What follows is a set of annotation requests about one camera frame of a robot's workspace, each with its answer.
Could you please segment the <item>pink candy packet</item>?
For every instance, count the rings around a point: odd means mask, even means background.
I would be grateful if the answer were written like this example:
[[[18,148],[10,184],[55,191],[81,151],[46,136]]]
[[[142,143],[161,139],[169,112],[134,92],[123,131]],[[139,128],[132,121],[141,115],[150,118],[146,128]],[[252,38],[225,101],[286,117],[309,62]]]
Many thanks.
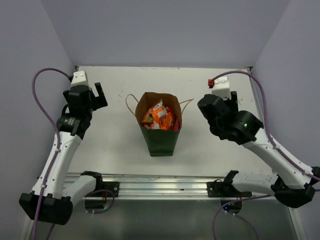
[[[180,129],[180,120],[178,118],[176,118],[174,125],[173,125],[173,131],[177,132],[179,129]]]

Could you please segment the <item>orange snack packet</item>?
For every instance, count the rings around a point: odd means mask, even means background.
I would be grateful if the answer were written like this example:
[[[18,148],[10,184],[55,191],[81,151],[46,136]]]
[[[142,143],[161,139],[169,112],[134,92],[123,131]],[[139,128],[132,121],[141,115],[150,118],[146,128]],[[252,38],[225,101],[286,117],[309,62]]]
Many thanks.
[[[142,118],[141,125],[148,130],[173,129],[174,112],[171,107],[165,106],[160,99],[155,105],[150,107]]]

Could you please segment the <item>green paper bag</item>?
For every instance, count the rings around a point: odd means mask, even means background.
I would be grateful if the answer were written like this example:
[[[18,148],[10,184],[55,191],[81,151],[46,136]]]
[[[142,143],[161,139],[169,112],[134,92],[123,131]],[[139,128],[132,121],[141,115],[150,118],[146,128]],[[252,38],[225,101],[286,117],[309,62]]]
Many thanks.
[[[178,131],[173,131],[173,129],[146,129],[142,126],[142,120],[145,113],[160,99],[162,99],[165,106],[172,108],[174,114],[173,125],[175,123],[175,119],[179,119],[180,129]],[[178,98],[169,93],[145,92],[142,95],[141,99],[137,101],[137,106],[132,114],[135,116],[139,124],[150,156],[166,157],[173,155],[176,142],[182,127],[183,111],[184,109],[181,108],[181,103],[178,101]]]

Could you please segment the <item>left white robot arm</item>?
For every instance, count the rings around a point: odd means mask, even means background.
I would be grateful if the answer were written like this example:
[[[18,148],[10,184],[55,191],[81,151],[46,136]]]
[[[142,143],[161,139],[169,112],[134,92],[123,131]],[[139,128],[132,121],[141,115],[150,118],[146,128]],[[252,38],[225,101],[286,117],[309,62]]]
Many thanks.
[[[69,187],[64,188],[71,161],[91,125],[93,112],[108,105],[102,86],[79,84],[63,92],[67,104],[54,125],[57,131],[45,167],[30,193],[22,193],[19,204],[28,217],[37,222],[65,225],[74,206],[85,196],[103,193],[102,175],[84,171]]]

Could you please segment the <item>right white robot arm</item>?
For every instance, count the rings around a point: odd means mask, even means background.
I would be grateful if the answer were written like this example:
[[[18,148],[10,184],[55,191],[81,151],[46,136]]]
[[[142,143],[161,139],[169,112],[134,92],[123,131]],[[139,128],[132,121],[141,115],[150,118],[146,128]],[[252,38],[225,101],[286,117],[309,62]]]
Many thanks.
[[[223,181],[207,184],[213,190],[210,197],[250,197],[259,193],[274,196],[294,209],[312,201],[320,168],[304,164],[275,140],[269,140],[263,123],[255,115],[238,110],[235,91],[228,100],[206,94],[197,106],[213,135],[246,148],[275,171],[269,175],[254,175],[231,170]]]

